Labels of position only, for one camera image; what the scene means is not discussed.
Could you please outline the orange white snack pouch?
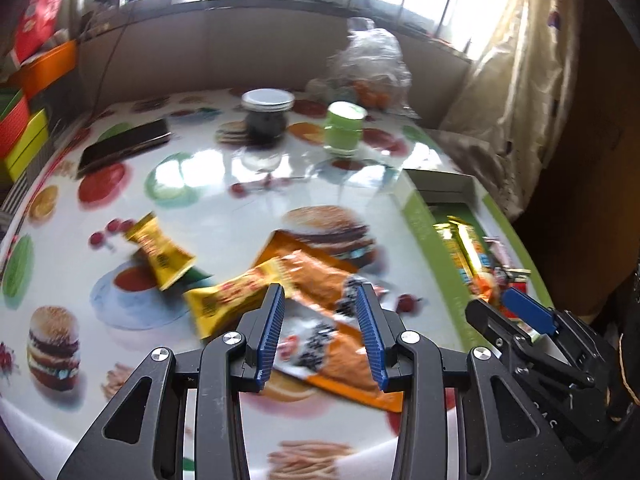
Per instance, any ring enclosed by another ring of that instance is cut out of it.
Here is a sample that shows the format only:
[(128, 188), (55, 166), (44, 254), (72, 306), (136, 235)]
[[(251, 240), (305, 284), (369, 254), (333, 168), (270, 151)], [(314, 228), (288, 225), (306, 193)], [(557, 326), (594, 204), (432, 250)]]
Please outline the orange white snack pouch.
[(337, 320), (298, 290), (286, 296), (273, 368), (328, 393), (398, 413), (402, 395), (374, 381), (360, 331)]

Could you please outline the red storage box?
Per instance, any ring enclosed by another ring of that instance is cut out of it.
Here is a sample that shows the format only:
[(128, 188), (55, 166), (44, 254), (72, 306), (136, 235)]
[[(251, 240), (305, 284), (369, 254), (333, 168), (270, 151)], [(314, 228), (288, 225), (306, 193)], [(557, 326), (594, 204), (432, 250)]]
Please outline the red storage box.
[(24, 92), (17, 88), (2, 88), (0, 108), (0, 156), (5, 158), (28, 124), (29, 109)]

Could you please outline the clear plastic bag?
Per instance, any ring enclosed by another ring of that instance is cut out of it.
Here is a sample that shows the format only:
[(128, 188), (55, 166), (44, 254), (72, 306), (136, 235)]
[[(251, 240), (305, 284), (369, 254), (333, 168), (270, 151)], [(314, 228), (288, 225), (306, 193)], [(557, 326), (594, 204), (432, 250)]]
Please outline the clear plastic bag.
[(412, 76), (397, 38), (370, 18), (349, 18), (347, 28), (347, 47), (328, 58), (322, 77), (307, 82), (308, 96), (324, 104), (347, 101), (418, 118), (408, 102)]

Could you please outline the gold snack stick right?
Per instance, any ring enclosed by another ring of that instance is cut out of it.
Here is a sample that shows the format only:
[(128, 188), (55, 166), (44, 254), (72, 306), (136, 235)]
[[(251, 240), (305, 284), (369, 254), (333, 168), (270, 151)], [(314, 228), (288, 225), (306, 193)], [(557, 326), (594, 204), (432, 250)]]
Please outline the gold snack stick right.
[(489, 272), (491, 262), (474, 226), (455, 216), (448, 216), (448, 222), (472, 277), (476, 278), (483, 272)]

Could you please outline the glass jar white lid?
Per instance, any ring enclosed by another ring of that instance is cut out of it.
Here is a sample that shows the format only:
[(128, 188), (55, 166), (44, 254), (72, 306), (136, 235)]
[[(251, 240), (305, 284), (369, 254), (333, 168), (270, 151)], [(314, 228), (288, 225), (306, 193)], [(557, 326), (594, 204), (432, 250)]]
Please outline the glass jar white lid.
[(280, 142), (288, 126), (288, 112), (295, 102), (293, 93), (258, 88), (241, 96), (247, 143), (251, 146), (273, 146)]

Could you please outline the green lidded jar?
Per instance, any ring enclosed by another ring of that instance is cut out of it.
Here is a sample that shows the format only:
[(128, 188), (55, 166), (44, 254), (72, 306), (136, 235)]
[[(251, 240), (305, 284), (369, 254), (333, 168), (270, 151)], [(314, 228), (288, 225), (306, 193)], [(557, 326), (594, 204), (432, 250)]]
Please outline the green lidded jar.
[(333, 155), (352, 157), (362, 138), (362, 128), (367, 111), (354, 103), (335, 101), (326, 111), (324, 147)]

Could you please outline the green white cardboard box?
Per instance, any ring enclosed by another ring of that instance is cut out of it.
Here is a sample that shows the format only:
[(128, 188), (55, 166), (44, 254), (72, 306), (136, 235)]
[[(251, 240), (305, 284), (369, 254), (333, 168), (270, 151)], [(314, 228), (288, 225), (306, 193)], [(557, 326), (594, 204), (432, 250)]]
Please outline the green white cardboard box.
[(466, 304), (500, 292), (496, 270), (526, 283), (526, 292), (553, 307), (547, 286), (514, 227), (475, 178), (451, 171), (403, 169), (392, 196), (442, 298), (454, 334), (433, 338), (450, 349), (469, 350), (485, 339), (465, 321)]

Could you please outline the beige curtain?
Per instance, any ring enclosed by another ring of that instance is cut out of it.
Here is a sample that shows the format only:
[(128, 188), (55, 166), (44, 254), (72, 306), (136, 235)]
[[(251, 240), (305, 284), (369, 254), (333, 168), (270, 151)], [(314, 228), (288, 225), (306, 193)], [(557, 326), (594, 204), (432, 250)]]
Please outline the beige curtain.
[(506, 218), (528, 206), (560, 142), (577, 77), (584, 0), (506, 0), (434, 132)]

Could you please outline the orange storage box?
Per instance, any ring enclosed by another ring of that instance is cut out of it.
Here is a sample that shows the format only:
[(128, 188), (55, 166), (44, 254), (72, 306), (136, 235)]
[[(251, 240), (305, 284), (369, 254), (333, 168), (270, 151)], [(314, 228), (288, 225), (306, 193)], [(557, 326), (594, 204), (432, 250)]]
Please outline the orange storage box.
[(25, 98), (31, 100), (36, 94), (71, 72), (76, 64), (77, 42), (66, 41), (21, 67), (6, 84), (12, 88), (20, 88)]

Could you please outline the red snack bag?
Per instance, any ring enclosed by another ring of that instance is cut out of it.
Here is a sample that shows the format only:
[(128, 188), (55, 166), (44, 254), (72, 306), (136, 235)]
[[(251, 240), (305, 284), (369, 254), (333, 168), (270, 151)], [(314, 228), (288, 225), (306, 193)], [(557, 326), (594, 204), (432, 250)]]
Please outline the red snack bag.
[(18, 22), (13, 52), (22, 64), (34, 55), (54, 34), (55, 22), (62, 0), (29, 0)]

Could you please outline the yellow green storage box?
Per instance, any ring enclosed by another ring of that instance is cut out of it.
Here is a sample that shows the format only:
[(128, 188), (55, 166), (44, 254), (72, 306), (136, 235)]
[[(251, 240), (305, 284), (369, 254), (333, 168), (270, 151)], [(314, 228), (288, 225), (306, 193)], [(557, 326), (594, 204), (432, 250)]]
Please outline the yellow green storage box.
[(29, 117), (28, 124), (17, 144), (1, 159), (2, 190), (10, 188), (24, 174), (47, 140), (49, 140), (48, 118), (43, 108)]

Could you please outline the gold snack stick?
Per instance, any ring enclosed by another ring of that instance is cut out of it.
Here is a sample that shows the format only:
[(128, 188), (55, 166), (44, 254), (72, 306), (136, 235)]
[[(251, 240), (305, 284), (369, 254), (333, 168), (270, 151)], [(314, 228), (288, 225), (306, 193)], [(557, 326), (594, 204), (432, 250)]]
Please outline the gold snack stick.
[(442, 239), (451, 260), (454, 262), (462, 282), (467, 288), (471, 288), (474, 284), (473, 273), (466, 262), (464, 253), (457, 240), (454, 238), (454, 230), (448, 222), (435, 223), (434, 229)]
[(455, 216), (448, 216), (448, 222), (472, 277), (476, 278), (483, 272), (489, 272), (491, 262), (474, 226)]

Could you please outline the small gold snack packet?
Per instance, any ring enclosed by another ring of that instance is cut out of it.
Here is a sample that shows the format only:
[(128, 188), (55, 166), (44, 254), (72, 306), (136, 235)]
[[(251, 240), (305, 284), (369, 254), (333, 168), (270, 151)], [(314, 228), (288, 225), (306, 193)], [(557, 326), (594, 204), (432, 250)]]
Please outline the small gold snack packet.
[(160, 228), (157, 216), (149, 212), (124, 233), (125, 240), (138, 246), (151, 266), (159, 290), (171, 288), (194, 267), (195, 256), (178, 246)]

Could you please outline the gold snack stick left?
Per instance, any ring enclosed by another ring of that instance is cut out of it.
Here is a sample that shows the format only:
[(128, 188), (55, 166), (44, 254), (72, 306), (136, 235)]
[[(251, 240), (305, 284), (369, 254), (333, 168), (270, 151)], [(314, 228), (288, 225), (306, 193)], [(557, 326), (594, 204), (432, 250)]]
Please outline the gold snack stick left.
[(448, 222), (435, 223), (434, 229), (442, 239), (451, 260), (454, 262), (462, 282), (467, 288), (471, 288), (474, 284), (473, 273), (466, 262), (464, 253), (457, 240), (454, 238), (454, 230)]

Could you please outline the long yellow snack bar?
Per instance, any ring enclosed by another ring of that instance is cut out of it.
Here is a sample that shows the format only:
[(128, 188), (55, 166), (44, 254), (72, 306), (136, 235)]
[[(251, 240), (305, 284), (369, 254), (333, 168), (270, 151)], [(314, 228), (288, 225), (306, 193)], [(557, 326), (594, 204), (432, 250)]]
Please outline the long yellow snack bar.
[(218, 285), (185, 292), (183, 298), (190, 308), (198, 336), (215, 338), (231, 330), (246, 312), (262, 305), (271, 284), (281, 285), (286, 298), (297, 292), (279, 258), (271, 258)]

